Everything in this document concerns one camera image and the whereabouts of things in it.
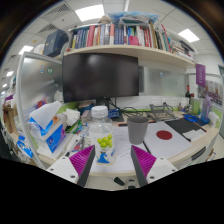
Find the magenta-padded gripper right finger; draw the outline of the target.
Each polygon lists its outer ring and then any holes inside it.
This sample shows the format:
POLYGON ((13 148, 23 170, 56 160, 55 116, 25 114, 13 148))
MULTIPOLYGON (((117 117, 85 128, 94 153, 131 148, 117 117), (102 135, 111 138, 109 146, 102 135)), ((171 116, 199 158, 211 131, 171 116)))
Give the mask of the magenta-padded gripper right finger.
POLYGON ((178 171, 166 158, 156 158, 134 145, 131 146, 131 158, 141 187, 178 171))

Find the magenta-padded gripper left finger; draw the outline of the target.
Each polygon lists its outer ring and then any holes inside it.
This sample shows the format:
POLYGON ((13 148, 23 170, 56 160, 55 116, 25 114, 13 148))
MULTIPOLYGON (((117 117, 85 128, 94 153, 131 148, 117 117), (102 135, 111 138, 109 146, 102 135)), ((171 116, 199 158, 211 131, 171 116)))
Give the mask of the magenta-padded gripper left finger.
POLYGON ((84 187, 95 157, 95 146, 89 146, 71 156, 62 156, 47 171, 84 187))

